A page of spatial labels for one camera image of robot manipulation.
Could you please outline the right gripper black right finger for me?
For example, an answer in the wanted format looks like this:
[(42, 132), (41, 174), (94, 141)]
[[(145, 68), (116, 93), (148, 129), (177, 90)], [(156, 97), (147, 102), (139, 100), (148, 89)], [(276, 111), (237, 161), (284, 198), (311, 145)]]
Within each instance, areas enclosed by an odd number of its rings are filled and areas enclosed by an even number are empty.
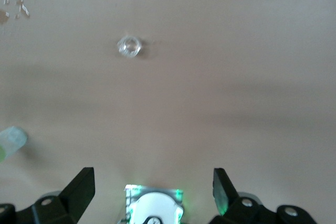
[(317, 224), (298, 206), (281, 205), (273, 212), (256, 196), (239, 194), (223, 168), (214, 168), (213, 197), (219, 215), (209, 224)]

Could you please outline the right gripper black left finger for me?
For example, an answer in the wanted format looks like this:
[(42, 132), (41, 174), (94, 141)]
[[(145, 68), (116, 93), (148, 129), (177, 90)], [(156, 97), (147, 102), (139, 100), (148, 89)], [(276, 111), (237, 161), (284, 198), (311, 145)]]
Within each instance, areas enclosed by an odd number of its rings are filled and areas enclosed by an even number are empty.
[(57, 195), (48, 194), (26, 209), (0, 204), (0, 224), (78, 224), (95, 195), (94, 168), (83, 168)]

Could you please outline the clear glass measuring cup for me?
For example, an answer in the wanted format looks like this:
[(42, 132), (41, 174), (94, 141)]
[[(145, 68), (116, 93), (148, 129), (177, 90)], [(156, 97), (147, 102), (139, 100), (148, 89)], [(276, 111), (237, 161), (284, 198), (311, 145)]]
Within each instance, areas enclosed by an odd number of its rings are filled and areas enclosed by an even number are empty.
[(143, 41), (132, 35), (126, 35), (117, 42), (117, 48), (120, 55), (126, 58), (135, 58), (143, 48)]

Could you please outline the green sleeved glass bottle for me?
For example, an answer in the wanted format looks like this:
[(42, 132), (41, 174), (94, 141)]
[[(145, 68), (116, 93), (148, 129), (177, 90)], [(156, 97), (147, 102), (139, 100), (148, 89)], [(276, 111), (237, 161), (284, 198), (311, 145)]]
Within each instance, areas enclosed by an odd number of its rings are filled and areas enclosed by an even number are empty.
[(0, 163), (17, 153), (27, 142), (27, 133), (15, 126), (0, 131)]

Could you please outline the spilled liquid puddle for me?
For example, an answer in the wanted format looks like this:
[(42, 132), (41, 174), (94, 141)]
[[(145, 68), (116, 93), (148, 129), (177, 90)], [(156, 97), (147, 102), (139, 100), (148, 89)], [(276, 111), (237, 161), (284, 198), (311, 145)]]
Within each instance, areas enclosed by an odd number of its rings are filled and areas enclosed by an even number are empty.
[(0, 25), (8, 23), (10, 20), (19, 20), (21, 18), (30, 19), (31, 14), (24, 0), (17, 0), (15, 6), (17, 7), (17, 12), (11, 14), (8, 7), (11, 4), (10, 0), (3, 0), (4, 8), (0, 6)]

